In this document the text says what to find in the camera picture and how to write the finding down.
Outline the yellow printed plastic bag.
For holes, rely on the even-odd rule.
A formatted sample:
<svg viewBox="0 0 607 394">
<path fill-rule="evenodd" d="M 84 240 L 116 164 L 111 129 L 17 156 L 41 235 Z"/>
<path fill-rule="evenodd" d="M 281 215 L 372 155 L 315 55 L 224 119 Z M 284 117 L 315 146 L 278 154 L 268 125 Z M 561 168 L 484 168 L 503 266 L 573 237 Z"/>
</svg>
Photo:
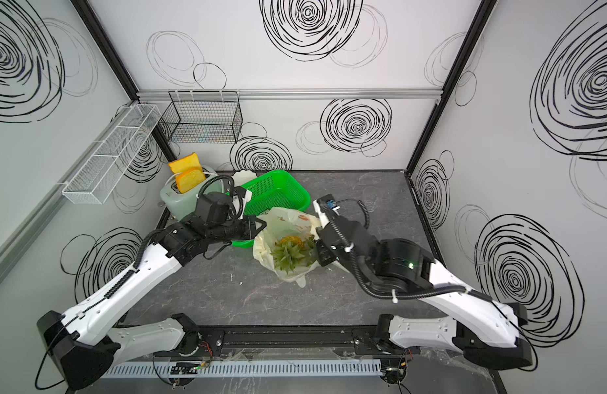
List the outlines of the yellow printed plastic bag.
<svg viewBox="0 0 607 394">
<path fill-rule="evenodd" d="M 286 236 L 307 237 L 312 235 L 319 239 L 317 229 L 321 226 L 317 217 L 289 208 L 272 208 L 259 217 L 267 227 L 254 239 L 253 256 L 265 269 L 273 272 L 282 282 L 306 286 L 306 275 L 320 266 L 318 259 L 309 267 L 295 269 L 292 273 L 280 271 L 275 267 L 271 255 L 272 247 Z"/>
</svg>

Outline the green-brown pineapple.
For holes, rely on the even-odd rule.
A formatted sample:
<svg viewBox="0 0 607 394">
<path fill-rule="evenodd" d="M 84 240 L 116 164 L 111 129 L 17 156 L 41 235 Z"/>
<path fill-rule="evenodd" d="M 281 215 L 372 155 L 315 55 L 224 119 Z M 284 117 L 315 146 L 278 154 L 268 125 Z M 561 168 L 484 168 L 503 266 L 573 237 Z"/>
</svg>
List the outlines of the green-brown pineapple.
<svg viewBox="0 0 607 394">
<path fill-rule="evenodd" d="M 301 267 L 312 266 L 318 258 L 312 235 L 283 237 L 274 244 L 271 255 L 275 267 L 287 273 L 292 273 Z"/>
</svg>

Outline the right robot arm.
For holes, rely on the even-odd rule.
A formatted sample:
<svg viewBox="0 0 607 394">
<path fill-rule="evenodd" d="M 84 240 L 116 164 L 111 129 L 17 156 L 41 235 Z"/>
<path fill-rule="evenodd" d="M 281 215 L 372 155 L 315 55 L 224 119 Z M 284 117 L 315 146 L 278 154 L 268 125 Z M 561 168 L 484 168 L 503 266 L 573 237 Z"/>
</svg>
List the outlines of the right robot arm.
<svg viewBox="0 0 607 394">
<path fill-rule="evenodd" d="M 380 352 L 427 347 L 459 353 L 486 369 L 536 368 L 536 351 L 522 330 L 528 322 L 525 307 L 479 292 L 413 241 L 380 241 L 369 233 L 368 222 L 340 215 L 340 207 L 333 195 L 313 203 L 320 221 L 319 263 L 339 264 L 372 298 L 394 304 L 421 300 L 444 313 L 442 318 L 381 315 L 372 337 Z"/>
</svg>

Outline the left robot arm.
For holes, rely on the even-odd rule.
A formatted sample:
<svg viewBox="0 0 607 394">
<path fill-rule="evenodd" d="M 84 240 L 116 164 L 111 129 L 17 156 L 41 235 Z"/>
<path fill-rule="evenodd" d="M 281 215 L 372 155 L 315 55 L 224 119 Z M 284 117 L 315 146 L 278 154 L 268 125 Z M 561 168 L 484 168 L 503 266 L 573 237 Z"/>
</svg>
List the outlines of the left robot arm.
<svg viewBox="0 0 607 394">
<path fill-rule="evenodd" d="M 51 310 L 39 319 L 44 358 L 52 360 L 68 389 L 88 387 L 125 361 L 159 351 L 192 357 L 203 346 L 198 326 L 184 314 L 129 328 L 117 323 L 157 284 L 197 256 L 206 256 L 209 246 L 226 248 L 234 241 L 252 240 L 267 226 L 244 212 L 254 196 L 251 190 L 228 175 L 211 177 L 205 184 L 216 181 L 227 182 L 225 193 L 199 190 L 193 213 L 151 231 L 135 260 L 116 277 L 65 312 Z"/>
</svg>

